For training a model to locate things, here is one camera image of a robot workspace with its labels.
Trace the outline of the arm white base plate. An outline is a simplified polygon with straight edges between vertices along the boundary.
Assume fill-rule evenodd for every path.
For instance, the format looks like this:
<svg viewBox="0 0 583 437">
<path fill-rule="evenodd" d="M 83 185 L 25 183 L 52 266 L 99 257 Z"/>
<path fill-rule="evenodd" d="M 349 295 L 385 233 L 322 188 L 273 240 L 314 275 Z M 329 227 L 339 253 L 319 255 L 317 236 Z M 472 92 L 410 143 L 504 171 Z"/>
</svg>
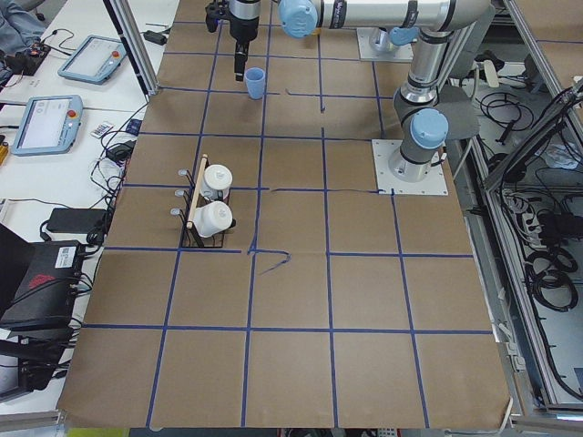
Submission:
<svg viewBox="0 0 583 437">
<path fill-rule="evenodd" d="M 425 164 L 412 164 L 401 154 L 402 140 L 373 139 L 377 191 L 385 195 L 447 196 L 438 150 Z"/>
<path fill-rule="evenodd" d="M 396 46 L 389 33 L 379 27 L 360 27 L 356 34 L 362 61 L 410 63 L 413 60 L 411 43 Z"/>
</svg>

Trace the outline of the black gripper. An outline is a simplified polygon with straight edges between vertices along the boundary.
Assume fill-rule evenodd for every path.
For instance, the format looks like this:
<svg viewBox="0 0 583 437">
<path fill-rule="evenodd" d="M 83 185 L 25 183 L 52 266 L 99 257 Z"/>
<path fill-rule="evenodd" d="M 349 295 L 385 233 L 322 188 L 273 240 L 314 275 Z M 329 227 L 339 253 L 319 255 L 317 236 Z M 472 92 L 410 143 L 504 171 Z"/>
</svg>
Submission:
<svg viewBox="0 0 583 437">
<path fill-rule="evenodd" d="M 244 81 L 250 42 L 258 35 L 259 18 L 243 20 L 233 17 L 230 20 L 230 35 L 236 40 L 234 52 L 234 75 L 237 82 Z"/>
</svg>

